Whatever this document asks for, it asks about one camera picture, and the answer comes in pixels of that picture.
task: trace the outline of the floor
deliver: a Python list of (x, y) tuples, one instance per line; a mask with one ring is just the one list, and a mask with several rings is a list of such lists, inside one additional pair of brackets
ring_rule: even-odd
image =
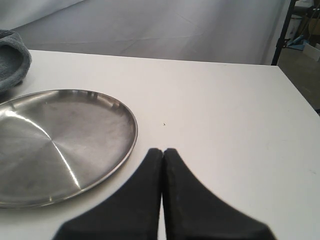
[(302, 51), (285, 48), (278, 66), (314, 109), (320, 109), (320, 62)]

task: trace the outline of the stainless steel plate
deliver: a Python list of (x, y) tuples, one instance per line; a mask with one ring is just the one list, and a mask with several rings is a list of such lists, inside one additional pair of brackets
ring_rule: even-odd
[(92, 188), (129, 157), (132, 112), (92, 91), (53, 90), (0, 105), (0, 208), (39, 207)]

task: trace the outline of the gray towel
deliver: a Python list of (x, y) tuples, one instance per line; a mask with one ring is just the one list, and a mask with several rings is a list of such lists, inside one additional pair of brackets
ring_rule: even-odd
[(20, 83), (30, 64), (31, 55), (20, 35), (0, 29), (0, 93)]

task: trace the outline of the white table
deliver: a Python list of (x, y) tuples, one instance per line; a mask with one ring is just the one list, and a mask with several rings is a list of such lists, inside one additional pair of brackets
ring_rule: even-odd
[[(31, 51), (15, 96), (84, 89), (135, 114), (139, 135), (111, 178), (51, 206), (0, 210), (1, 239), (51, 239), (114, 193), (147, 150), (178, 149), (217, 196), (267, 223), (279, 240), (320, 239), (320, 118), (276, 66)], [(159, 239), (165, 239), (163, 213)]]

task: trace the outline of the white tabletop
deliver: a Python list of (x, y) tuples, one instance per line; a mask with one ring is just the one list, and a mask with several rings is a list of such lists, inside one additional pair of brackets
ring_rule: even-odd
[(51, 206), (0, 210), (2, 239), (51, 239), (63, 222), (114, 193), (152, 147), (176, 148), (206, 187), (267, 223), (279, 240), (320, 239), (320, 118), (277, 66), (31, 54), (14, 96), (101, 92), (132, 110), (139, 135), (127, 163), (92, 190)]

